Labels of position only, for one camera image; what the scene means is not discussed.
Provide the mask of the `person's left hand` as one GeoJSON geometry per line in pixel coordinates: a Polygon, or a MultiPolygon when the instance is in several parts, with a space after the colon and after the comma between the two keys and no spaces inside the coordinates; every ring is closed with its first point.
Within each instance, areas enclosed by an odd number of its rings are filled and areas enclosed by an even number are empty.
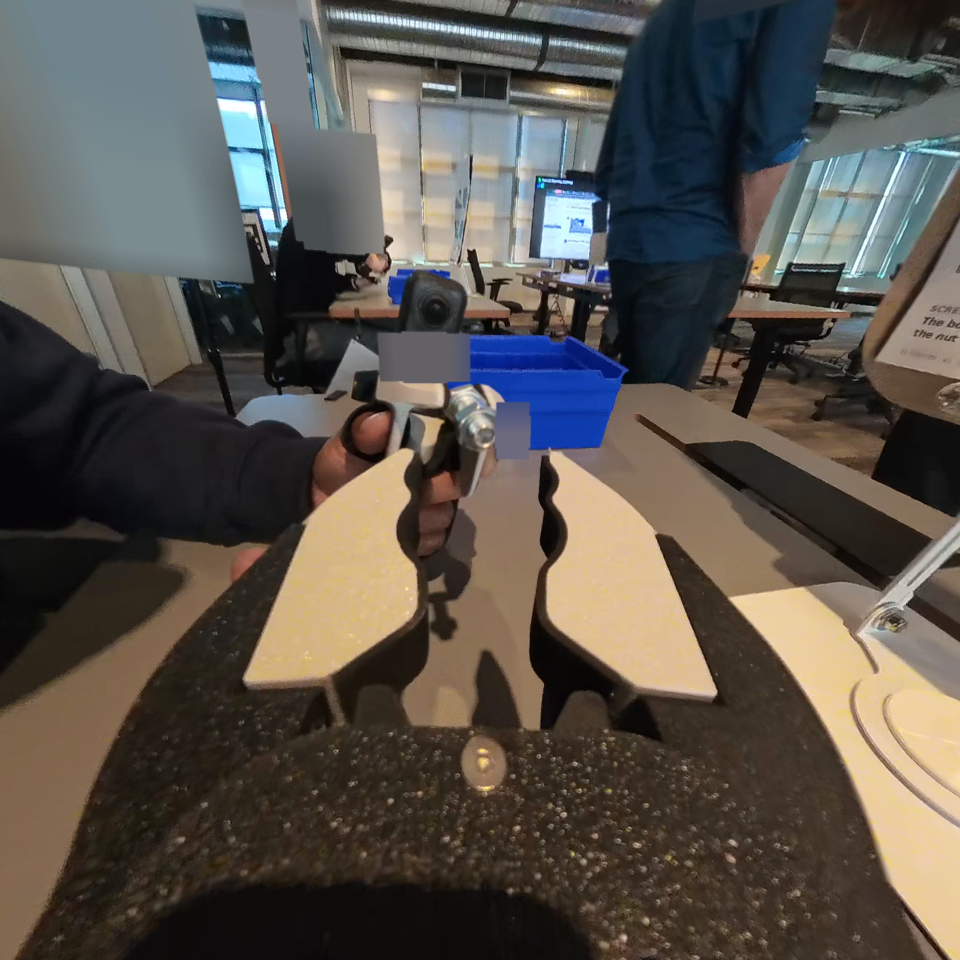
{"type": "MultiPolygon", "coordinates": [[[[347,434],[329,438],[314,461],[311,473],[312,508],[321,506],[343,486],[371,469],[387,448],[393,428],[390,410],[360,408],[350,426],[353,444],[348,448],[347,434]]],[[[426,477],[421,486],[417,553],[430,557],[447,543],[461,499],[460,476],[448,470],[426,477]]]]}

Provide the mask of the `long wooden office table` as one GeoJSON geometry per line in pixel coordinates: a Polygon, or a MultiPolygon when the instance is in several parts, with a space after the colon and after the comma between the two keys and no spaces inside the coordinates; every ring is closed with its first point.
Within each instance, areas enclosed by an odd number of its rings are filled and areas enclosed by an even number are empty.
{"type": "Polygon", "coordinates": [[[812,327],[821,332],[824,326],[835,325],[851,317],[852,313],[848,310],[770,299],[754,301],[740,297],[728,313],[727,319],[731,322],[748,323],[753,331],[753,338],[748,354],[748,366],[741,375],[741,384],[731,413],[743,419],[749,418],[765,373],[774,358],[776,346],[778,342],[786,340],[788,332],[812,327]]]}

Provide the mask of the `person's left forearm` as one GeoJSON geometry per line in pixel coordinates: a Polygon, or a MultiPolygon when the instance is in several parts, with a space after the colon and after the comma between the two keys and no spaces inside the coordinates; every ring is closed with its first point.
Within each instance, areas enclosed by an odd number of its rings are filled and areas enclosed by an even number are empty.
{"type": "Polygon", "coordinates": [[[324,441],[152,391],[1,305],[1,526],[270,543],[313,507],[324,441]]]}

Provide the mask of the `printed instruction sheet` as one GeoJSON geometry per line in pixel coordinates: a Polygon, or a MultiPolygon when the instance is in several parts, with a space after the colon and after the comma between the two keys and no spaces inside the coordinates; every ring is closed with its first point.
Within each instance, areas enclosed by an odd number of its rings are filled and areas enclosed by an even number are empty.
{"type": "Polygon", "coordinates": [[[883,364],[938,377],[958,377],[958,251],[933,270],[878,359],[883,364]]]}

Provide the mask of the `black office chair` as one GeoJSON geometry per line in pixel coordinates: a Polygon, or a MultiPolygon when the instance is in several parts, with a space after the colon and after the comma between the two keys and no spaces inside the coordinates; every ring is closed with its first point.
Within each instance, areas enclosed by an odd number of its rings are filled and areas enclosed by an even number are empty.
{"type": "Polygon", "coordinates": [[[518,301],[514,299],[511,300],[508,298],[502,298],[502,289],[505,286],[510,285],[513,282],[513,279],[511,277],[497,277],[491,280],[486,280],[483,270],[481,269],[478,253],[474,248],[469,248],[466,251],[466,259],[474,281],[476,295],[480,297],[486,297],[487,299],[506,307],[506,309],[509,311],[508,315],[505,317],[481,320],[484,332],[486,334],[504,334],[512,332],[511,318],[521,315],[525,312],[524,306],[518,301]]]}
{"type": "MultiPolygon", "coordinates": [[[[772,302],[800,306],[832,308],[834,295],[846,270],[846,262],[799,263],[787,265],[779,285],[770,296],[772,302]]],[[[796,385],[811,378],[814,365],[804,358],[813,341],[829,336],[835,319],[780,323],[775,329],[773,353],[767,365],[770,371],[783,367],[790,372],[790,383],[796,385]]]]}

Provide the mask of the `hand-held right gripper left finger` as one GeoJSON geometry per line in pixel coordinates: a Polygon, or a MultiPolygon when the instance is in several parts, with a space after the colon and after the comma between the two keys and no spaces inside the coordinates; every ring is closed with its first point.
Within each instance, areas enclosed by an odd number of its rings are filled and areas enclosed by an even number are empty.
{"type": "Polygon", "coordinates": [[[246,666],[247,690],[332,694],[354,720],[363,691],[400,698],[429,652],[426,572],[417,554],[423,464],[402,448],[308,517],[246,666]]]}

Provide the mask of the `large display screen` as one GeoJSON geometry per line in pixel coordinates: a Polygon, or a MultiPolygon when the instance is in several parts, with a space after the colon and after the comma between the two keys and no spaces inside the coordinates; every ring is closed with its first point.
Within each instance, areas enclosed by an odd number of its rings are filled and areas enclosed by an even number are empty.
{"type": "Polygon", "coordinates": [[[587,262],[594,234],[594,175],[538,175],[534,180],[530,260],[587,262]]]}

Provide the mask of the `wooden document stand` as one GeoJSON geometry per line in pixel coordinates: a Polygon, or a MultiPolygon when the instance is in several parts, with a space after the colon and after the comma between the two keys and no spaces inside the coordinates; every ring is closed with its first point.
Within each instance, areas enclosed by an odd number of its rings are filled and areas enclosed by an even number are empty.
{"type": "MultiPolygon", "coordinates": [[[[958,252],[955,176],[878,307],[864,343],[872,385],[923,416],[958,461],[958,376],[880,362],[945,259],[958,252]]],[[[958,558],[958,519],[882,591],[831,582],[736,597],[826,726],[866,814],[887,879],[931,947],[959,956],[958,639],[910,608],[958,558]]]]}

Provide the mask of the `blue plastic bin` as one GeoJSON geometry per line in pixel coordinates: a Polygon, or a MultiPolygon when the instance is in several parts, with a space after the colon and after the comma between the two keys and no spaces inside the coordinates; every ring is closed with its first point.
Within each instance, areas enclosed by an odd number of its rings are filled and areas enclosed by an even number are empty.
{"type": "Polygon", "coordinates": [[[626,372],[573,337],[471,336],[470,382],[529,406],[533,451],[600,448],[626,372]]]}

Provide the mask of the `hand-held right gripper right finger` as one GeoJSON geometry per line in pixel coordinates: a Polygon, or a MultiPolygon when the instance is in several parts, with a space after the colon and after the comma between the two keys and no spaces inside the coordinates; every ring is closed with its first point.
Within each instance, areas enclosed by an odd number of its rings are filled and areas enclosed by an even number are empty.
{"type": "Polygon", "coordinates": [[[540,462],[531,665],[545,706],[576,691],[712,703],[718,690],[654,528],[566,454],[540,462]]]}

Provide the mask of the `white door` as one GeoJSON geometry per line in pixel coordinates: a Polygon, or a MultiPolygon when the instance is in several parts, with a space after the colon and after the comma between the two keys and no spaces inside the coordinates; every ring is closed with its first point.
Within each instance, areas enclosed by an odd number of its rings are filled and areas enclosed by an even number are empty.
{"type": "Polygon", "coordinates": [[[155,387],[203,361],[171,276],[1,260],[1,299],[101,367],[155,387]]]}

